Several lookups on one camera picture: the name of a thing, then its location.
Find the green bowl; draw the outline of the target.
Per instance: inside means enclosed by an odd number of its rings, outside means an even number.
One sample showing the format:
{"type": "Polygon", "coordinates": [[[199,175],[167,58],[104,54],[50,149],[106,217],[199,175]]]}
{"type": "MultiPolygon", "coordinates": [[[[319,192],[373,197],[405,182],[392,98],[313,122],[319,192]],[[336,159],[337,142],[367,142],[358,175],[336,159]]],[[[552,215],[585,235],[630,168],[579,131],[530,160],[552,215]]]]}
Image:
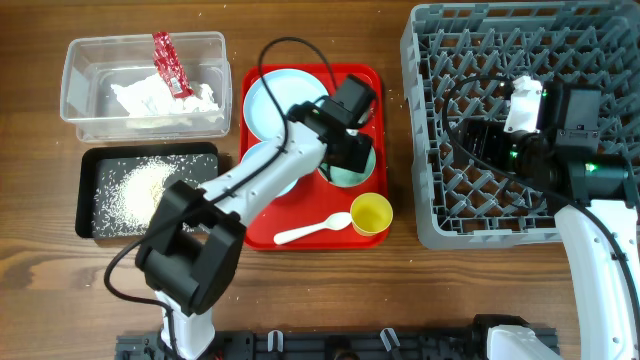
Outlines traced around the green bowl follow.
{"type": "Polygon", "coordinates": [[[328,181],[334,186],[340,188],[351,188],[365,183],[366,180],[373,174],[375,166],[375,149],[371,148],[365,165],[365,170],[362,173],[346,170],[335,166],[329,166],[326,163],[320,164],[318,172],[324,180],[328,181]]]}

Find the yellow cup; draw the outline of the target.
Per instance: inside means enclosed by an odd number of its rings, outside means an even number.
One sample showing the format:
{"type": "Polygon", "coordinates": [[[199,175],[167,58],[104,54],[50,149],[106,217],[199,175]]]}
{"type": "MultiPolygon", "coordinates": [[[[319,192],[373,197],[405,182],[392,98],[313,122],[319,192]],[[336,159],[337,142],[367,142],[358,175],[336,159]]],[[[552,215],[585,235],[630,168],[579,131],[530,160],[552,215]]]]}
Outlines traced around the yellow cup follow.
{"type": "Polygon", "coordinates": [[[379,193],[363,193],[350,207],[352,226],[362,236],[374,236],[384,232],[393,221],[393,209],[389,200],[379,193]]]}

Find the white plastic spoon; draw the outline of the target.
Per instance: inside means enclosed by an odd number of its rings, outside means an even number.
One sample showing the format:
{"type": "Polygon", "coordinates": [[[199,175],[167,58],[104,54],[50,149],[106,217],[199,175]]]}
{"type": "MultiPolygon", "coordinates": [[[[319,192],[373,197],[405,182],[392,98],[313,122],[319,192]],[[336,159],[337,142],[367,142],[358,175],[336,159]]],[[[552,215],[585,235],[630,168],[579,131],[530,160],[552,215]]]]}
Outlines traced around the white plastic spoon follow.
{"type": "Polygon", "coordinates": [[[273,241],[276,245],[284,245],[321,230],[342,230],[350,225],[351,222],[352,215],[349,212],[337,212],[330,215],[323,222],[280,232],[274,236],[273,241]]]}

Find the light blue plate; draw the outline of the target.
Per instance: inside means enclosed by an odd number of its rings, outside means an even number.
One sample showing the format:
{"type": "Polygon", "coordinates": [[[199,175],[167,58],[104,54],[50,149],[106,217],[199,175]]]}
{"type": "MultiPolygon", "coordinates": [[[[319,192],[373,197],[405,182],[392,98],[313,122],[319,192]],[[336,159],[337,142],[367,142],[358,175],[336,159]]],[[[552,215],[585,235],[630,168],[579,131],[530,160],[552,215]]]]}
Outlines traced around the light blue plate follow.
{"type": "MultiPolygon", "coordinates": [[[[284,113],[293,105],[311,102],[328,94],[319,79],[302,70],[279,69],[265,74],[264,78],[284,113]]],[[[245,95],[243,115],[251,133],[261,141],[283,132],[280,113],[261,79],[253,83],[245,95]]]]}

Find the red snack wrapper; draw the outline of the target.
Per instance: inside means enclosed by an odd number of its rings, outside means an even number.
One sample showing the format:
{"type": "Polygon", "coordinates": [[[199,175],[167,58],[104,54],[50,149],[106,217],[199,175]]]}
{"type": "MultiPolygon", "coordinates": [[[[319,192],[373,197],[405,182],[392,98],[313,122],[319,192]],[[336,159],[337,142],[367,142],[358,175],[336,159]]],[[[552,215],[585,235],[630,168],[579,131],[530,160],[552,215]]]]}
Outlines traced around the red snack wrapper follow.
{"type": "Polygon", "coordinates": [[[194,94],[189,84],[184,67],[182,66],[175,47],[168,32],[152,34],[154,42],[154,65],[176,99],[184,99],[194,94]]]}

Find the white napkin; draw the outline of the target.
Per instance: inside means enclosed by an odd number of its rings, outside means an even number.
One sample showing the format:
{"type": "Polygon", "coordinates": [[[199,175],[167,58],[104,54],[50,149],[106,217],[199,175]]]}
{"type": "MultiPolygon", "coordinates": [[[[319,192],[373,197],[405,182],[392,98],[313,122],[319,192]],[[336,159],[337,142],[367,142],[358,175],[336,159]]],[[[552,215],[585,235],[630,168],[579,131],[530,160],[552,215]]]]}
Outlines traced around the white napkin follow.
{"type": "Polygon", "coordinates": [[[111,85],[116,100],[130,117],[146,117],[218,111],[212,88],[206,83],[191,82],[194,94],[174,98],[169,87],[158,75],[151,75],[128,86],[111,85]]]}

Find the white rice pile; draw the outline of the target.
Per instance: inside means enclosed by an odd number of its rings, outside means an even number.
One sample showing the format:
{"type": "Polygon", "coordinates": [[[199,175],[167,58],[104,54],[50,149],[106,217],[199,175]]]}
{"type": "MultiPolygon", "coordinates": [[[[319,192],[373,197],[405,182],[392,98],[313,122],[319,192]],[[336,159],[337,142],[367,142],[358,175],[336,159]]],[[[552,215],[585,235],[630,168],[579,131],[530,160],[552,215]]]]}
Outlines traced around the white rice pile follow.
{"type": "Polygon", "coordinates": [[[98,162],[91,236],[95,239],[138,236],[166,188],[177,181],[191,187],[217,175],[214,154],[181,154],[104,159],[98,162]]]}

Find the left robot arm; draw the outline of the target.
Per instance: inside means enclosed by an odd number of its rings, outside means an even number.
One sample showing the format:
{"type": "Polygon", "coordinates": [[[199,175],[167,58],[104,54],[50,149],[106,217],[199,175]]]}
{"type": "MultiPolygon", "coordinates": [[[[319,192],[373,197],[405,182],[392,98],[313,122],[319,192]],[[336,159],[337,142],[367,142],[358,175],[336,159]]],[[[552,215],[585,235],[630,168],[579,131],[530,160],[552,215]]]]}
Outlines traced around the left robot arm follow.
{"type": "Polygon", "coordinates": [[[349,75],[321,103],[292,106],[262,155],[198,188],[178,181],[164,192],[135,264],[164,311],[168,358],[196,359],[212,343],[211,310],[234,277],[247,228],[288,184],[321,164],[364,171],[373,141],[360,129],[376,99],[349,75]]]}

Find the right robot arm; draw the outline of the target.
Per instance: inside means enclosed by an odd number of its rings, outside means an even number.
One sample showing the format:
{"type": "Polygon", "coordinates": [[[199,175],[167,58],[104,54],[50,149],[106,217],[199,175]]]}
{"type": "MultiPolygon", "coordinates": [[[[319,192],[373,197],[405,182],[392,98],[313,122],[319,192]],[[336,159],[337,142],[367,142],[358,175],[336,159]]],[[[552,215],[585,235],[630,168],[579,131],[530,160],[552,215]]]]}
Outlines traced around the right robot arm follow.
{"type": "Polygon", "coordinates": [[[585,359],[639,356],[639,191],[625,157],[599,152],[594,85],[501,78],[504,123],[443,124],[458,160],[540,192],[569,260],[585,359]]]}

